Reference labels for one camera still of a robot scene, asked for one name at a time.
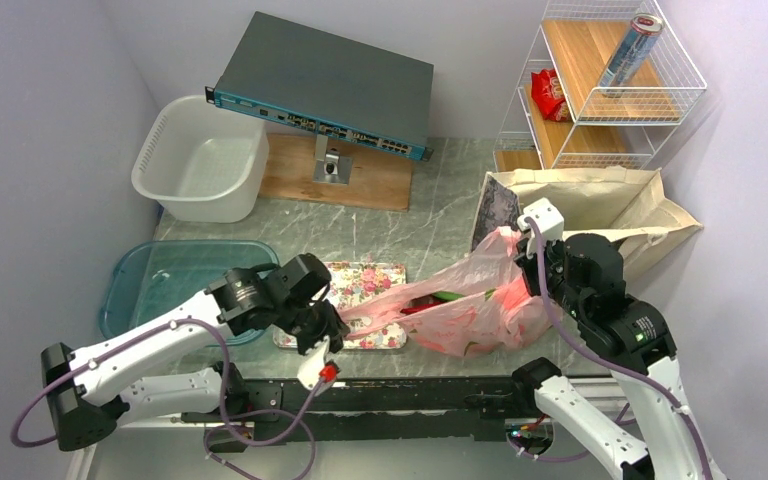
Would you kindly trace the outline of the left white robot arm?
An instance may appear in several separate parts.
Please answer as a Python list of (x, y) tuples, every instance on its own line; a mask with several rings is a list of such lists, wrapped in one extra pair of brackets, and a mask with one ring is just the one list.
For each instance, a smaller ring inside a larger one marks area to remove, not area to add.
[(318, 395), (338, 371), (327, 360), (349, 333), (327, 300), (331, 274), (305, 253), (283, 266), (232, 268), (169, 312), (95, 345), (55, 343), (41, 353), (43, 396), (52, 441), (75, 451), (119, 426), (171, 413), (239, 417), (246, 390), (228, 352), (228, 340), (275, 326), (296, 340), (304, 360), (297, 378)]

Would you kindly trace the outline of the red pepper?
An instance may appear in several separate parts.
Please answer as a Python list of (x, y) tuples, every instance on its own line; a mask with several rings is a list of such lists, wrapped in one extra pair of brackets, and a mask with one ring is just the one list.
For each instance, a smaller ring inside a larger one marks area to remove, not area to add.
[(443, 305), (444, 301), (441, 301), (439, 299), (432, 299), (429, 302), (422, 303), (422, 304), (416, 304), (416, 305), (409, 305), (405, 308), (402, 308), (400, 310), (400, 313), (403, 315), (413, 315), (418, 312), (422, 312), (425, 310), (428, 310), (430, 308), (433, 308), (435, 306)]

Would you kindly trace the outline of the pink plastic grocery bag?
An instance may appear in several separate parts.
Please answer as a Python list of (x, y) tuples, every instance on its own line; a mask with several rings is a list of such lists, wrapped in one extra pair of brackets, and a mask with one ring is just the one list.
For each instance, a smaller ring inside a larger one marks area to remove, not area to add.
[[(359, 321), (349, 337), (364, 337), (390, 324), (401, 326), (418, 345), (457, 357), (477, 357), (496, 349), (519, 350), (551, 327), (539, 297), (531, 297), (515, 264), (522, 234), (507, 226), (489, 233), (465, 258), (431, 277), (394, 286), (339, 312), (345, 323)], [(402, 308), (435, 299), (433, 292), (464, 297), (413, 315)]]

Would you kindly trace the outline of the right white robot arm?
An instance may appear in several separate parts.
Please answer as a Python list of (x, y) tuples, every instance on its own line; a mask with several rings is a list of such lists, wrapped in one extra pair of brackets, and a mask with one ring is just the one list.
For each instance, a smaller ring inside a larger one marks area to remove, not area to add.
[(663, 315), (626, 291), (623, 257), (607, 238), (576, 234), (517, 244), (528, 292), (576, 323), (578, 350), (609, 369), (641, 437), (591, 404), (541, 357), (517, 369), (511, 401), (524, 415), (560, 424), (614, 479), (722, 479), (705, 448), (680, 377), (677, 349)]

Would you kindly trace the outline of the green pepper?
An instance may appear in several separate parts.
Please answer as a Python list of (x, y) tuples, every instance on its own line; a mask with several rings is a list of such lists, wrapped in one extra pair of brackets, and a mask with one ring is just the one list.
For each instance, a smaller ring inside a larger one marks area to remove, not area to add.
[(464, 297), (463, 294), (451, 292), (451, 291), (437, 291), (431, 294), (432, 297), (440, 302), (452, 302)]

